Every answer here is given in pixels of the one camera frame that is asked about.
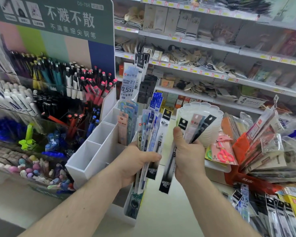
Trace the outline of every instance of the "scissors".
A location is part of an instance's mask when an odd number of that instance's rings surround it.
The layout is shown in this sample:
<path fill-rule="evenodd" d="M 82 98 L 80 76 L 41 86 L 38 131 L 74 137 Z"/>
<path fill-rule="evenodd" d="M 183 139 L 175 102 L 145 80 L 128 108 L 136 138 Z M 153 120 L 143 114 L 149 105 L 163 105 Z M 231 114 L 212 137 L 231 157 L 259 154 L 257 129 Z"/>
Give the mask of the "scissors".
<path fill-rule="evenodd" d="M 217 153 L 217 158 L 223 163 L 231 163 L 234 162 L 234 156 L 230 154 L 226 149 L 222 146 L 220 142 L 217 142 L 220 148 L 220 151 Z"/>

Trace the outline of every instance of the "pen display stand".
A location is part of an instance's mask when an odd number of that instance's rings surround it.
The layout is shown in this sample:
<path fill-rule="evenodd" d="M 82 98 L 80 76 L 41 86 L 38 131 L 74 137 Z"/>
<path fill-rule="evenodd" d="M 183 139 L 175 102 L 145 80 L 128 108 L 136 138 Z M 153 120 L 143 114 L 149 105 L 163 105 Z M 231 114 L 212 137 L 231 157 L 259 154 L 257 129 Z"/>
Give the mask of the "pen display stand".
<path fill-rule="evenodd" d="M 114 107 L 68 160 L 66 168 L 75 181 L 76 189 L 104 169 L 126 148 L 118 143 L 117 115 L 120 110 L 117 107 L 118 102 L 115 101 Z M 136 220 L 125 215 L 131 195 L 132 185 L 122 188 L 110 205 L 107 214 L 134 226 Z"/>
<path fill-rule="evenodd" d="M 233 144 L 232 148 L 234 155 L 237 159 L 239 165 L 244 161 L 245 153 L 249 149 L 250 144 L 247 139 L 246 133 L 242 134 L 237 141 Z M 231 166 L 231 172 L 225 173 L 226 183 L 233 185 L 234 182 L 241 182 L 249 185 L 250 189 L 257 192 L 264 191 L 270 195 L 274 194 L 276 191 L 282 189 L 281 186 L 269 183 L 264 180 L 254 178 L 252 176 L 243 174 L 239 172 L 239 166 Z"/>

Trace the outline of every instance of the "hand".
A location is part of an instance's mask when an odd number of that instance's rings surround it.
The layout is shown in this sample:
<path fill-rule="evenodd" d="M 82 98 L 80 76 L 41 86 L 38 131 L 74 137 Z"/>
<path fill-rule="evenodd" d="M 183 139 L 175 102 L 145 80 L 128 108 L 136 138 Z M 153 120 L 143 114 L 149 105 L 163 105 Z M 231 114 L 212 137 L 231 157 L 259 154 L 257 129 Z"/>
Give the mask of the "hand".
<path fill-rule="evenodd" d="M 177 147 L 175 161 L 175 177 L 182 184 L 184 179 L 192 178 L 193 175 L 205 175 L 205 149 L 196 140 L 193 144 L 187 144 L 183 139 L 180 127 L 173 129 L 173 140 Z"/>
<path fill-rule="evenodd" d="M 161 155 L 158 153 L 140 151 L 136 142 L 132 142 L 108 167 L 118 174 L 122 188 L 134 181 L 134 175 L 144 166 L 145 162 L 156 162 L 160 159 Z"/>

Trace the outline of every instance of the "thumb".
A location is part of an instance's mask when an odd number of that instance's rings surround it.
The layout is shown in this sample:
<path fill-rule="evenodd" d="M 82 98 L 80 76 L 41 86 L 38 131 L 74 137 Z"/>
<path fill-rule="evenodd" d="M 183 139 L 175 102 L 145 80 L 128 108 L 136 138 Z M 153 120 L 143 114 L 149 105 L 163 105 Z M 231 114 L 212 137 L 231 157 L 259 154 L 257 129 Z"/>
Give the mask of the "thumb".
<path fill-rule="evenodd" d="M 156 161 L 161 160 L 161 155 L 156 152 L 153 152 L 153 151 L 141 152 L 140 155 L 141 155 L 140 159 L 143 162 L 156 162 Z"/>
<path fill-rule="evenodd" d="M 186 142 L 183 139 L 181 128 L 178 126 L 174 127 L 173 129 L 173 141 L 177 148 L 180 148 L 186 145 Z"/>

